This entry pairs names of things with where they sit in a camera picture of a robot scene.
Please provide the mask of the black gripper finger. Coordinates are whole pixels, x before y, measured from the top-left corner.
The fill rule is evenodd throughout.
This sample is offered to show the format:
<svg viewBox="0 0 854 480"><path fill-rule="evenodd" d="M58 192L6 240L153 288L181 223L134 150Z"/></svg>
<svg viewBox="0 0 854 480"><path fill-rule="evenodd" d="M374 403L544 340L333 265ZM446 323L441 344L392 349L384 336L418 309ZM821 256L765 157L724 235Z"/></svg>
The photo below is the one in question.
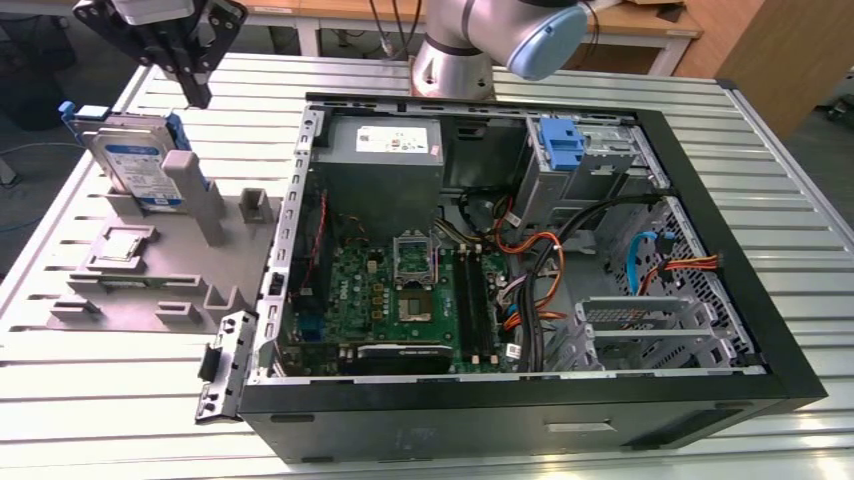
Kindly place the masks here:
<svg viewBox="0 0 854 480"><path fill-rule="evenodd" d="M79 1L73 13L83 24L126 55L131 53L133 49L129 35L130 25L146 25L178 19L198 20L195 1ZM198 95L194 73L173 73L161 65L158 66L165 73L173 75L173 79L181 85L189 105L194 106L194 98Z"/></svg>
<svg viewBox="0 0 854 480"><path fill-rule="evenodd" d="M238 1L207 1L202 17L213 29L213 38L201 45L201 52L195 55L194 79L198 86L198 95L194 98L194 106L207 108L211 101L209 79L229 52L247 17L247 8Z"/></svg>

